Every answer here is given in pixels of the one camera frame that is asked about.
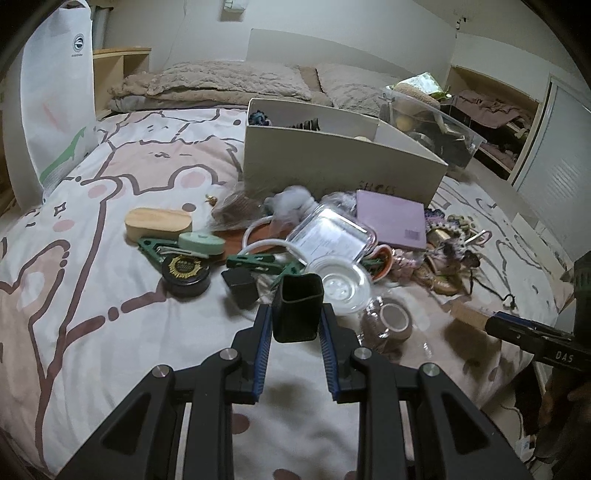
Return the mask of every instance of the barcode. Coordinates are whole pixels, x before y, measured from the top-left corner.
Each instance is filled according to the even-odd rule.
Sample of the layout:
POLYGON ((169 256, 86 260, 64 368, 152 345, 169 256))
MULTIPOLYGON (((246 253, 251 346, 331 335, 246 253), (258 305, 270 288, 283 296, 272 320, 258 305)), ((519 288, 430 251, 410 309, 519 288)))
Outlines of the barcode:
POLYGON ((404 238, 408 238, 411 240, 418 240, 420 238, 421 234, 419 232, 416 232, 415 230, 405 230, 404 231, 404 238))

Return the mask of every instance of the gold label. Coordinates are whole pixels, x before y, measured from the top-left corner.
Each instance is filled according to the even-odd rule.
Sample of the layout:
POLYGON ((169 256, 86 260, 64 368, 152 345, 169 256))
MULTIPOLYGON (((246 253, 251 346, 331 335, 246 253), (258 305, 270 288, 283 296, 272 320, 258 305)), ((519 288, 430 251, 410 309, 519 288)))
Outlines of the gold label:
POLYGON ((168 270, 172 276, 186 280, 201 270, 201 262, 179 255, 178 257, 174 257, 172 262, 170 262, 168 270))

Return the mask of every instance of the clothes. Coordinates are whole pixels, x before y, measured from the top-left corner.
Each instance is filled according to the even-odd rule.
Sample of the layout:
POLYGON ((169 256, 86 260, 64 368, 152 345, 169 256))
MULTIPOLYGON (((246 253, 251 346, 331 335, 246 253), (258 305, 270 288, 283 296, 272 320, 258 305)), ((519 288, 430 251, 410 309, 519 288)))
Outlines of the clothes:
POLYGON ((458 93, 454 96, 452 105, 485 127, 499 128, 517 118, 524 119, 527 123, 525 128, 531 126, 528 115, 519 107, 473 90, 458 93))
POLYGON ((502 147, 491 143, 483 143, 480 147, 490 153, 493 157, 498 158, 503 165, 506 165, 509 168, 515 167, 518 155, 511 150, 502 151, 502 147))

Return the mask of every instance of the black cable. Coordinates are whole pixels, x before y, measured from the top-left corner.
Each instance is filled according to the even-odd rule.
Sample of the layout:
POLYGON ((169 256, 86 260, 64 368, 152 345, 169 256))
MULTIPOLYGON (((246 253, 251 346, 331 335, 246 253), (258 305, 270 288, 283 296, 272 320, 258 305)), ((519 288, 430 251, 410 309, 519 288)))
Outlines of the black cable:
POLYGON ((509 297, 511 297, 511 303, 509 304, 509 308, 511 310, 515 310, 517 308, 517 304, 515 302, 515 295, 513 295, 512 293, 508 293, 507 295, 502 297, 500 293, 498 293, 494 289, 490 288, 488 285, 484 285, 484 283, 482 283, 480 280, 478 280, 478 278, 476 278, 474 276, 474 271, 472 269, 470 269, 470 292, 468 293, 468 295, 472 295, 472 292, 474 291, 474 282, 478 283, 482 288, 484 288, 485 290, 488 290, 492 294, 499 297, 503 303, 505 303, 505 301, 509 297))

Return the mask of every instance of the bed sheet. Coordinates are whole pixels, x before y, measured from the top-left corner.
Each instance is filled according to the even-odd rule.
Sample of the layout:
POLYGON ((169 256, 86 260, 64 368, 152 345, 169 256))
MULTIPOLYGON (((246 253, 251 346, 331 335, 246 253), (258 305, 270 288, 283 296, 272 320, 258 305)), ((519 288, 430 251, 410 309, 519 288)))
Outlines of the bed sheet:
MULTIPOLYGON (((244 111, 223 109, 111 117, 97 149, 1 239, 0 427, 49 475, 154 365, 197 365, 252 324, 219 270, 199 298, 167 295, 124 227, 138 206, 182 208, 203 226, 206 195, 242 177, 245 121, 244 111)), ((556 321, 544 272, 480 187, 445 178, 433 206, 490 229, 480 249, 490 285, 511 291, 521 316, 556 321)), ((416 284, 391 293, 415 321, 401 363, 437 362, 478 406, 531 360, 454 322, 449 297, 416 284)), ((479 286, 474 298, 502 307, 479 286)), ((357 428, 357 406, 332 402, 318 341, 273 343, 261 402, 234 407, 236 478, 341 480, 355 469, 357 428)))

